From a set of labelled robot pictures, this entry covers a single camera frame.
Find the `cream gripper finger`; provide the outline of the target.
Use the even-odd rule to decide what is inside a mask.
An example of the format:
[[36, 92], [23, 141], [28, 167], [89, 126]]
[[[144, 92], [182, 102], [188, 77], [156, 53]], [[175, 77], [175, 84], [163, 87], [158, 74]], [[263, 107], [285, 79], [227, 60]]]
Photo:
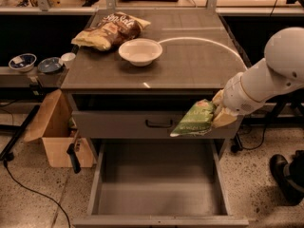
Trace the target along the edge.
[[214, 114], [212, 126], [218, 128], [231, 124], [237, 119], [237, 116], [238, 114], [229, 108], [218, 106]]
[[221, 90], [219, 90], [219, 91], [216, 93], [216, 95], [213, 97], [212, 103], [213, 103], [214, 105], [221, 105], [221, 104], [222, 104], [223, 92], [224, 92], [224, 90], [221, 89]]

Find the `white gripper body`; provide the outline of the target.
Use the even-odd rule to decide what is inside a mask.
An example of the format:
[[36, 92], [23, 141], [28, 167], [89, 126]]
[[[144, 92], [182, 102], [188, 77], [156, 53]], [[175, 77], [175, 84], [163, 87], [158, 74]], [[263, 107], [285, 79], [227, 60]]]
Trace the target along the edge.
[[222, 103], [238, 115], [248, 115], [263, 106], [251, 99], [241, 84], [241, 74], [232, 77], [223, 89]]

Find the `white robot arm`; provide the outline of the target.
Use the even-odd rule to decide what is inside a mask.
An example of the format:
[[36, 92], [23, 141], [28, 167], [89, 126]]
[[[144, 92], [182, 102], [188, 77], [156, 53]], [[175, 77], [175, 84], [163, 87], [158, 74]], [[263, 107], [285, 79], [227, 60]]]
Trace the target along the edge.
[[238, 116], [262, 108], [277, 95], [304, 86], [304, 28], [285, 28], [267, 42], [264, 57], [232, 77], [213, 98], [216, 105], [212, 126], [231, 124]]

